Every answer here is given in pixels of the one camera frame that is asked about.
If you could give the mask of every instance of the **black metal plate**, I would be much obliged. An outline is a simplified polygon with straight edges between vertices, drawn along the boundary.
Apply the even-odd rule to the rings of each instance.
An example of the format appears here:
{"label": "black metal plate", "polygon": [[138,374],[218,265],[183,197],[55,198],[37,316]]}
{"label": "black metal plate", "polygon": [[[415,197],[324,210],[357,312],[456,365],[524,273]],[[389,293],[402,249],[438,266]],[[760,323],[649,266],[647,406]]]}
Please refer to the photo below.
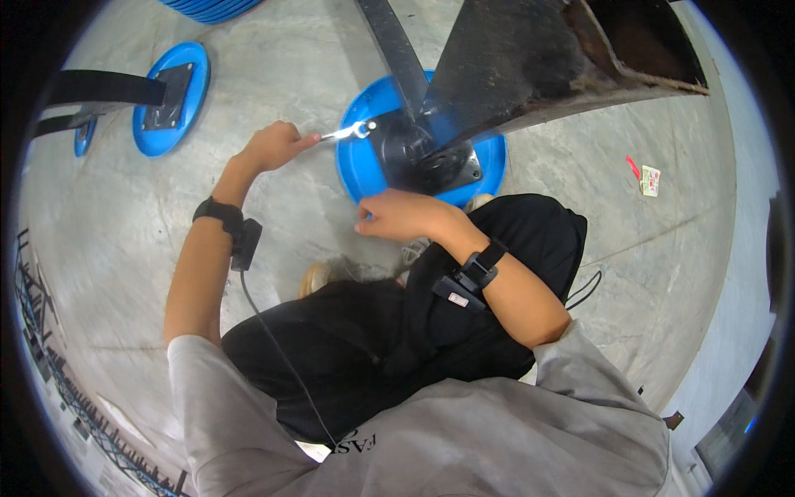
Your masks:
{"label": "black metal plate", "polygon": [[144,131],[171,130],[180,123],[182,103],[193,76],[194,64],[182,64],[163,69],[155,80],[166,83],[163,105],[147,106],[144,113]]}
{"label": "black metal plate", "polygon": [[423,122],[415,122],[405,109],[372,118],[377,126],[368,138],[391,188],[437,195],[483,177],[469,142],[437,151]]}

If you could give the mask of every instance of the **white sneaker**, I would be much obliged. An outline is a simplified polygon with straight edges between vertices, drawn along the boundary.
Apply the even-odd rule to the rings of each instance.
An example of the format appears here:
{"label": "white sneaker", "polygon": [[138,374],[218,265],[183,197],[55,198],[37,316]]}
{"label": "white sneaker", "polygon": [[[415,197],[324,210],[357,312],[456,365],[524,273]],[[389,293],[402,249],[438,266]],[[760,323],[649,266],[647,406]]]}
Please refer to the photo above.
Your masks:
{"label": "white sneaker", "polygon": [[463,212],[465,214],[470,214],[473,211],[481,208],[482,206],[488,204],[494,200],[494,196],[490,193],[478,193],[477,195],[473,196],[468,202],[467,205],[464,206]]}
{"label": "white sneaker", "polygon": [[420,258],[425,249],[431,246],[431,240],[427,236],[421,236],[416,240],[412,240],[407,245],[400,247],[401,255],[403,256],[403,266],[411,266],[414,261]]}

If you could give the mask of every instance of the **black cable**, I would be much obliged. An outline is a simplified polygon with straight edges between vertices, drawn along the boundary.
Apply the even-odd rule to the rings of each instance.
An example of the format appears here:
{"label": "black cable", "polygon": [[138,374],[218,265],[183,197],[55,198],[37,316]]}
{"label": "black cable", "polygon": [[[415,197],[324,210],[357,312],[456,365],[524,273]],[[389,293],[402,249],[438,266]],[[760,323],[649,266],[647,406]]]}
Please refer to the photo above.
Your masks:
{"label": "black cable", "polygon": [[590,291],[590,292],[588,292],[588,293],[585,295],[585,297],[583,297],[583,298],[579,299],[579,300],[578,300],[577,302],[575,302],[574,304],[571,304],[570,306],[568,306],[568,307],[566,308],[566,310],[567,310],[567,311],[570,311],[570,310],[574,309],[576,306],[578,306],[578,305],[582,304],[583,302],[585,302],[585,299],[587,299],[588,297],[590,297],[590,296],[591,296],[591,294],[592,294],[592,293],[594,293],[594,291],[596,290],[596,287],[597,287],[597,286],[599,286],[599,283],[602,281],[602,271],[601,271],[601,270],[598,270],[598,271],[596,271],[596,272],[594,273],[594,275],[593,275],[593,276],[591,276],[591,279],[590,279],[590,280],[588,280],[588,283],[586,283],[585,285],[583,285],[583,287],[582,287],[582,288],[580,288],[579,290],[577,290],[576,292],[574,292],[574,293],[572,293],[571,295],[569,295],[569,296],[568,296],[568,298],[566,299],[566,303],[568,303],[568,301],[570,301],[570,300],[572,299],[572,297],[574,297],[575,295],[577,295],[579,292],[582,292],[583,290],[585,290],[585,289],[588,287],[588,285],[590,285],[590,284],[591,284],[591,282],[593,282],[593,281],[596,279],[596,277],[597,277],[597,276],[599,277],[599,279],[598,279],[598,280],[596,280],[596,284],[595,284],[595,285],[594,285],[594,287],[591,289],[591,291]]}
{"label": "black cable", "polygon": [[328,428],[326,428],[326,424],[323,423],[323,418],[320,417],[320,412],[317,410],[317,407],[315,407],[315,402],[312,400],[312,395],[309,394],[309,389],[307,389],[306,385],[304,384],[304,380],[302,380],[301,377],[298,375],[298,371],[296,371],[296,369],[290,363],[290,359],[287,358],[285,352],[281,350],[281,347],[279,347],[279,343],[276,341],[276,337],[274,337],[271,334],[267,324],[265,324],[265,321],[259,315],[259,310],[257,309],[257,305],[254,304],[254,300],[251,298],[251,295],[249,295],[248,288],[246,288],[246,279],[243,277],[243,271],[240,271],[240,284],[243,287],[243,293],[246,294],[246,299],[248,299],[249,304],[251,304],[251,308],[254,310],[254,315],[257,317],[257,319],[259,319],[259,324],[262,325],[262,329],[265,330],[265,333],[270,338],[270,341],[273,342],[273,345],[276,346],[276,350],[279,351],[279,355],[281,355],[281,358],[285,361],[287,367],[290,368],[290,372],[293,373],[293,376],[295,376],[295,379],[298,381],[298,384],[301,385],[301,389],[303,389],[304,393],[306,394],[306,398],[309,400],[309,405],[312,407],[312,410],[315,411],[315,415],[317,416],[317,421],[320,421],[320,426],[323,427],[323,431],[326,432],[326,436],[331,441],[332,445],[336,447],[337,442],[334,440],[334,437],[332,437],[332,434],[328,431]]}

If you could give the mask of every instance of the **sneaker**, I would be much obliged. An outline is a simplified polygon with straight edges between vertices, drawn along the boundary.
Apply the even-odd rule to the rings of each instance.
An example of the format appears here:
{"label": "sneaker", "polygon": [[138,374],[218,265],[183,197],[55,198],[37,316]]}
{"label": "sneaker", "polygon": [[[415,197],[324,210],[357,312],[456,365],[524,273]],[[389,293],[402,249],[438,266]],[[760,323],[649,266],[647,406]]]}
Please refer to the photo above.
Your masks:
{"label": "sneaker", "polygon": [[481,208],[482,206],[488,204],[494,200],[494,196],[490,193],[478,193],[477,195],[473,196],[468,202],[467,205],[464,206],[463,212],[465,214],[470,214],[473,211]]}
{"label": "sneaker", "polygon": [[328,283],[328,275],[331,269],[322,262],[315,262],[306,270],[301,279],[301,287],[298,289],[298,298],[304,298],[310,293],[315,293]]}
{"label": "sneaker", "polygon": [[409,267],[414,264],[414,261],[420,258],[425,249],[431,246],[431,240],[427,236],[421,236],[416,240],[412,240],[408,244],[400,247],[400,252],[403,258],[403,266]]}

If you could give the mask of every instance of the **blue round base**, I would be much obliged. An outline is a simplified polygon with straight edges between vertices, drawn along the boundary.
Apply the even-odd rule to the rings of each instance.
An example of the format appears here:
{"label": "blue round base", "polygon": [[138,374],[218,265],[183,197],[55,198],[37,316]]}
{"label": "blue round base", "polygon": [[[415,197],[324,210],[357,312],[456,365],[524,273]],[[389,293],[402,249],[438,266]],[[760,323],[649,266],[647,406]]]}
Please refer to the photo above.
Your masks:
{"label": "blue round base", "polygon": [[[431,80],[433,71],[425,70]],[[348,107],[339,128],[352,126],[356,121],[366,121],[401,106],[398,92],[391,76],[373,82],[357,96]],[[483,178],[475,183],[442,192],[436,196],[449,204],[463,207],[475,195],[496,195],[508,160],[505,137],[499,135],[474,144],[475,154],[483,170]],[[386,189],[386,179],[375,156],[370,140],[349,139],[337,142],[337,172],[354,202],[365,196],[377,195]]]}
{"label": "blue round base", "polygon": [[80,130],[75,130],[75,157],[82,157],[85,155],[86,151],[88,150],[88,146],[91,144],[91,137],[94,136],[94,128],[97,126],[97,120],[92,119],[88,122],[88,132],[86,133],[86,138],[79,140],[78,136],[80,135]]}
{"label": "blue round base", "polygon": [[147,157],[158,157],[174,148],[196,120],[207,93],[207,84],[210,82],[210,60],[200,43],[186,41],[164,53],[146,75],[147,78],[154,78],[163,69],[190,62],[194,64],[193,76],[191,76],[191,82],[185,92],[185,101],[182,104],[182,112],[176,128],[144,131],[142,127],[146,107],[137,106],[133,109],[135,145]]}

